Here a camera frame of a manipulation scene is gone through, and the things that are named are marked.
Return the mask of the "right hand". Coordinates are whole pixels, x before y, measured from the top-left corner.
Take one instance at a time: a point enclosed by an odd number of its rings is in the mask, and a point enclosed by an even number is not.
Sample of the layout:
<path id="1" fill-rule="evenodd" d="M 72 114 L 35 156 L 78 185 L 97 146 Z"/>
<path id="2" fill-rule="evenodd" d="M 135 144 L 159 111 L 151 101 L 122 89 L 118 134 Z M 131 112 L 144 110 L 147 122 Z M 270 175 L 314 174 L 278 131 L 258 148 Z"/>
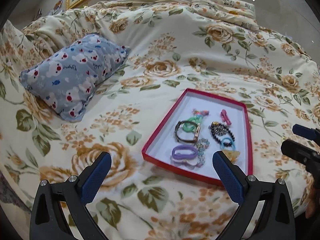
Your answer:
<path id="1" fill-rule="evenodd" d="M 319 207 L 319 189 L 315 188 L 315 181 L 309 192 L 309 203 L 305 211 L 306 219 L 311 218 L 315 213 L 317 207 Z"/>

